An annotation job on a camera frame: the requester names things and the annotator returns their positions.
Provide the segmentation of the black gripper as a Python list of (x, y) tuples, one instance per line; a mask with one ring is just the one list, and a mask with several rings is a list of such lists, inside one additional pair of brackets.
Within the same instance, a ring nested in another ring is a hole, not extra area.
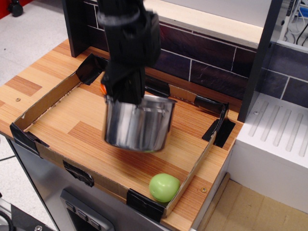
[[(134, 22), (105, 26), (112, 61), (139, 66), (153, 66), (161, 52), (159, 17), (145, 11)], [(145, 92), (145, 68), (107, 64), (101, 83), (114, 102), (140, 104)]]

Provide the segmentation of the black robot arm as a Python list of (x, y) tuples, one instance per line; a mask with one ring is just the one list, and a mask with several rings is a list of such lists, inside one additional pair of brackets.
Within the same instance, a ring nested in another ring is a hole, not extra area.
[(110, 54), (101, 83), (115, 102), (138, 105), (145, 92), (145, 67), (153, 66), (161, 52), (159, 17), (142, 0), (100, 0), (98, 7)]

